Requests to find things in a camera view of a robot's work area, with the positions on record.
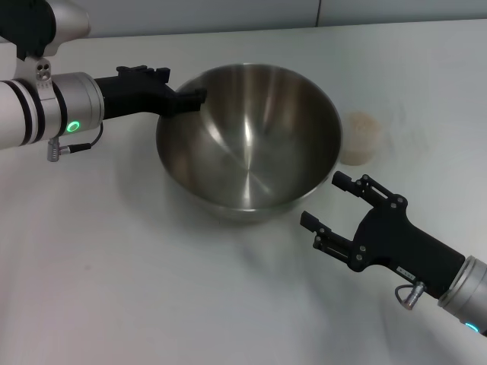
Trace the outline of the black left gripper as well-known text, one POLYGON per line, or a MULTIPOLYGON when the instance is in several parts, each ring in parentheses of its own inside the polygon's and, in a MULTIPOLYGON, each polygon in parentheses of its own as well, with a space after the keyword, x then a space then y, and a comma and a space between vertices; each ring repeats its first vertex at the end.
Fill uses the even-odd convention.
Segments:
POLYGON ((95 79, 103 96, 104 119, 114 119, 136 113, 153 113, 173 117, 198 112, 205 103, 207 90, 174 92, 169 81, 169 68, 118 66, 118 76, 95 79))

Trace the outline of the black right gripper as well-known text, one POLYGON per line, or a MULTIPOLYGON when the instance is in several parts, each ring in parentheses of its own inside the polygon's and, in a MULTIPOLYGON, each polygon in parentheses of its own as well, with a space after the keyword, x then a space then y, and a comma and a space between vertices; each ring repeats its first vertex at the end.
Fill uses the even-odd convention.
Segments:
POLYGON ((435 299, 447 292, 466 258, 415 227, 406 216, 406 198, 394 195, 366 174, 353 181, 336 171, 332 184, 373 208, 358 225, 353 240, 334 233, 304 211, 300 225, 315 234, 313 248, 355 272, 371 265, 382 265, 395 273, 402 269, 403 278, 412 284, 423 282, 426 293, 435 299))

